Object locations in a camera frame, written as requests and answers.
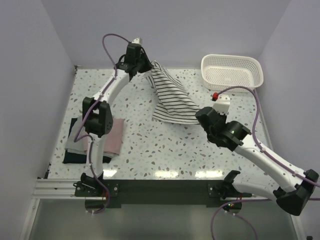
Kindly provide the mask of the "black white striped tank top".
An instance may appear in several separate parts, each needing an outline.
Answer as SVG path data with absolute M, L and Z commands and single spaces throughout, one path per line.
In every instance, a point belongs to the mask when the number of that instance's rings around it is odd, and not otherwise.
M 183 84 L 157 61 L 151 64 L 152 69 L 146 79 L 158 98 L 152 117 L 171 124 L 197 125 L 199 122 L 195 114 L 200 107 L 188 95 Z

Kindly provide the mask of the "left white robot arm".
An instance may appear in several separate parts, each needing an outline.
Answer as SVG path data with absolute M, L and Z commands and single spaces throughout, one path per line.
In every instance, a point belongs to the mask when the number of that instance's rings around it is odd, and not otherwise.
M 110 192 L 104 180 L 103 157 L 107 135 L 112 130 L 114 119 L 111 105 L 121 90 L 138 73 L 143 74 L 152 69 L 152 64 L 142 47 L 142 39 L 136 38 L 129 42 L 126 53 L 114 65 L 111 77 L 103 87 L 92 97 L 85 97 L 82 101 L 82 123 L 74 141 L 87 138 L 86 170 L 75 185 L 76 195 L 82 193 L 90 197 L 102 196 L 110 199 Z

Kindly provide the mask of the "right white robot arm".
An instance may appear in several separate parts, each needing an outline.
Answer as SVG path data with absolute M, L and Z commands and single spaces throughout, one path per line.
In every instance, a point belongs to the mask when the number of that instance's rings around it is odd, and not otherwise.
M 313 169 L 304 170 L 284 160 L 262 144 L 251 131 L 237 121 L 227 122 L 226 115 L 213 107 L 200 109 L 195 118 L 217 147 L 227 148 L 267 173 L 276 183 L 273 187 L 241 180 L 238 171 L 231 171 L 223 183 L 223 192 L 230 197 L 237 193 L 253 194 L 276 201 L 285 212 L 299 216 L 311 198 L 319 179 Z

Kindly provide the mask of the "grey folded tank top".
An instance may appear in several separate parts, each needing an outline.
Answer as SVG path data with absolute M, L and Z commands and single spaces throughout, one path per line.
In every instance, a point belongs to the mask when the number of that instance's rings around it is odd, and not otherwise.
M 77 142 L 74 142 L 76 134 L 78 133 L 82 125 L 82 117 L 72 118 L 69 128 L 69 135 L 65 145 L 65 150 L 69 153 L 82 154 L 86 153 L 85 143 L 87 142 L 86 138 L 82 138 Z

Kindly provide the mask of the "navy folded tank top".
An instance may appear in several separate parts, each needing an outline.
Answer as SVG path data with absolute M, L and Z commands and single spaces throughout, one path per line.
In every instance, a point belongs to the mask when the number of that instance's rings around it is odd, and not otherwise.
M 68 130 L 68 140 L 70 139 L 72 128 L 74 124 L 76 123 L 77 119 L 72 118 Z M 64 159 L 63 159 L 63 164 L 85 164 L 87 161 L 86 153 L 85 154 L 78 154 L 78 153 L 72 153 L 68 152 L 67 149 L 65 149 L 64 153 Z

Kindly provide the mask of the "white plastic basket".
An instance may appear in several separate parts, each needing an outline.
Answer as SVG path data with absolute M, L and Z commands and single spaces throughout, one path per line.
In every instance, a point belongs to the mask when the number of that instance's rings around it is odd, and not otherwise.
M 207 54 L 200 64 L 203 85 L 209 90 L 224 90 L 244 86 L 251 90 L 264 83 L 258 60 L 239 55 Z

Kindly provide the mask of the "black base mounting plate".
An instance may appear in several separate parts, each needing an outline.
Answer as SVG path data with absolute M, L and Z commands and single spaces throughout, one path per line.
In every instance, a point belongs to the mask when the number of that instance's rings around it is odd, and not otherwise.
M 202 205 L 218 207 L 226 198 L 251 197 L 233 186 L 238 170 L 223 180 L 129 180 L 94 179 L 82 174 L 73 184 L 74 195 L 85 198 L 87 210 L 121 208 L 123 205 Z

